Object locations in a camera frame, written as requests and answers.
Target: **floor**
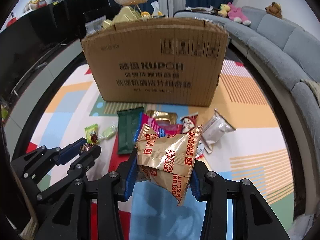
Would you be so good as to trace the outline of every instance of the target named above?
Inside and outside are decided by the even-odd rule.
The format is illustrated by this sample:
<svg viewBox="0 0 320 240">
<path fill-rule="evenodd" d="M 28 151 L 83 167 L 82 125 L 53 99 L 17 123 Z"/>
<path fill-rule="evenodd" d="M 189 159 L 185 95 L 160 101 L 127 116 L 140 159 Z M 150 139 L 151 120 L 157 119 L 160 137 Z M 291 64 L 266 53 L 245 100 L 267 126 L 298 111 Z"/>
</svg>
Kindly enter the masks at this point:
<svg viewBox="0 0 320 240">
<path fill-rule="evenodd" d="M 293 220 L 294 195 L 290 161 L 277 120 L 267 99 L 246 68 L 225 60 L 209 108 L 137 103 L 106 103 L 99 94 L 88 65 L 78 67 L 60 88 L 31 139 L 28 150 L 46 145 L 65 147 L 85 137 L 84 127 L 97 123 L 103 131 L 117 122 L 116 111 L 143 105 L 145 109 L 176 112 L 180 116 L 199 112 L 197 123 L 205 123 L 214 109 L 237 128 L 225 134 L 212 154 L 201 159 L 225 179 L 249 178 L 265 197 L 285 229 Z M 87 172 L 89 180 L 115 170 L 127 156 L 118 156 L 117 137 L 101 144 L 101 155 Z M 66 176 L 69 164 L 55 166 L 39 183 L 41 190 Z M 148 181 L 136 183 L 133 195 L 119 203 L 125 239 L 198 239 L 205 203 L 196 202 L 190 189 L 182 207 L 166 190 Z M 228 202 L 227 239 L 232 239 L 232 206 Z"/>
</svg>

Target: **sofa cushion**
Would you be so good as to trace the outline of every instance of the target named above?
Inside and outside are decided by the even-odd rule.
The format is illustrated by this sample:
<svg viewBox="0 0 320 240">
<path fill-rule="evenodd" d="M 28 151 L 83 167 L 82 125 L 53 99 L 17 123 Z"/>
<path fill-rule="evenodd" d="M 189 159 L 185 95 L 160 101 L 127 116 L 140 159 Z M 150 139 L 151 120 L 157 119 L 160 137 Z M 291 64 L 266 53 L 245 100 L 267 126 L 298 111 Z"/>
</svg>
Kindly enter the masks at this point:
<svg viewBox="0 0 320 240">
<path fill-rule="evenodd" d="M 320 167 L 320 108 L 310 88 L 302 82 L 295 84 L 291 91 L 303 119 L 306 122 L 316 153 L 317 165 Z"/>
<path fill-rule="evenodd" d="M 210 20 L 215 23 L 224 25 L 226 22 L 230 21 L 228 18 L 223 18 L 216 15 L 206 14 L 206 13 L 196 13 L 190 11 L 182 11 L 174 14 L 174 18 L 200 18 L 205 20 Z"/>
<path fill-rule="evenodd" d="M 228 19 L 228 22 L 225 23 L 224 28 L 226 31 L 228 31 L 230 34 L 232 34 L 236 38 L 238 38 L 244 44 L 246 44 L 251 37 L 260 36 L 254 30 L 250 29 L 248 26 L 245 26 L 240 23 L 236 23 L 229 19 Z"/>
<path fill-rule="evenodd" d="M 261 10 L 250 6 L 243 6 L 241 10 L 243 14 L 247 16 L 248 19 L 251 21 L 249 27 L 255 31 L 257 30 L 257 27 L 261 22 L 263 16 L 267 14 L 266 10 Z"/>
<path fill-rule="evenodd" d="M 278 46 L 264 37 L 250 38 L 247 46 L 289 91 L 291 91 L 296 83 L 300 82 L 300 79 L 310 79 L 288 54 L 284 53 Z"/>
<path fill-rule="evenodd" d="M 271 14 L 266 14 L 257 28 L 257 33 L 283 49 L 294 29 L 295 27 L 288 22 L 272 16 Z"/>
<path fill-rule="evenodd" d="M 320 41 L 310 33 L 295 29 L 283 51 L 290 55 L 316 82 L 320 83 Z"/>
</svg>

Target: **gold packet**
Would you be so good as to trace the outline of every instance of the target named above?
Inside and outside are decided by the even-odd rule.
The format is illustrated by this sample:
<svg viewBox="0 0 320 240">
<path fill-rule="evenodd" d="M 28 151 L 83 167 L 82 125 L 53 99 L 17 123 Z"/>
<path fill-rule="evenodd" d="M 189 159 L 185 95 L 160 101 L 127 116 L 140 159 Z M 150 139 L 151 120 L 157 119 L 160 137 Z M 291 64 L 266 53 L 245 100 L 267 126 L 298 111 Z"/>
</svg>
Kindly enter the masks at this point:
<svg viewBox="0 0 320 240">
<path fill-rule="evenodd" d="M 169 122 L 171 125 L 177 123 L 178 115 L 176 113 L 167 113 L 167 112 L 160 112 L 156 110 L 148 110 L 146 115 L 149 117 L 154 118 L 156 121 L 160 122 Z"/>
<path fill-rule="evenodd" d="M 137 140 L 137 164 L 152 183 L 167 189 L 181 205 L 196 159 L 202 126 L 187 134 L 158 137 L 144 124 Z"/>
</svg>

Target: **blue gripper pad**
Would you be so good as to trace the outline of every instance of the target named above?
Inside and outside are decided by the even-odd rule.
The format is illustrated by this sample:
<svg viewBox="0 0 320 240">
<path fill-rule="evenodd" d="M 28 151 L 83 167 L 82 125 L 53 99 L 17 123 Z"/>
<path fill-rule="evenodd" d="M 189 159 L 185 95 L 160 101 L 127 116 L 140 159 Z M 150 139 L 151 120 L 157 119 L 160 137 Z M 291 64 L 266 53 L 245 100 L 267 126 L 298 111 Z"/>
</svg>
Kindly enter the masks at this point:
<svg viewBox="0 0 320 240">
<path fill-rule="evenodd" d="M 126 178 L 125 183 L 125 192 L 124 192 L 124 198 L 126 201 L 128 201 L 129 197 L 132 196 L 134 184 L 136 183 L 138 175 L 138 168 L 137 168 L 137 155 L 134 158 L 134 161 L 132 162 L 132 166 L 129 170 L 128 176 Z"/>
<path fill-rule="evenodd" d="M 200 198 L 200 184 L 199 184 L 199 179 L 196 175 L 195 170 L 192 171 L 191 173 L 191 178 L 190 178 L 190 188 L 192 195 L 196 198 L 197 201 L 199 201 Z"/>
<path fill-rule="evenodd" d="M 80 138 L 76 142 L 69 144 L 64 147 L 58 155 L 58 158 L 55 160 L 57 165 L 64 165 L 80 154 L 80 146 L 86 143 L 87 140 L 84 138 Z"/>
</svg>

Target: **sofa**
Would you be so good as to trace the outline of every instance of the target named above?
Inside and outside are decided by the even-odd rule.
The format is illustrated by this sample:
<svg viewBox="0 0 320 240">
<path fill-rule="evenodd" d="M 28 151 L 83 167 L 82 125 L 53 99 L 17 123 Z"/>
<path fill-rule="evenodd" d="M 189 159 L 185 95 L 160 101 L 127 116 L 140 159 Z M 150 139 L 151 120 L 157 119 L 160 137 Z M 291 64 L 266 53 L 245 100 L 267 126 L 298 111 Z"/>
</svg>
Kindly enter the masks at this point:
<svg viewBox="0 0 320 240">
<path fill-rule="evenodd" d="M 190 11 L 174 17 L 206 19 L 222 25 L 231 43 L 257 69 L 282 106 L 295 135 L 306 186 L 306 214 L 320 200 L 320 108 L 301 79 L 320 83 L 320 41 L 295 23 L 244 6 L 244 26 L 227 18 Z"/>
</svg>

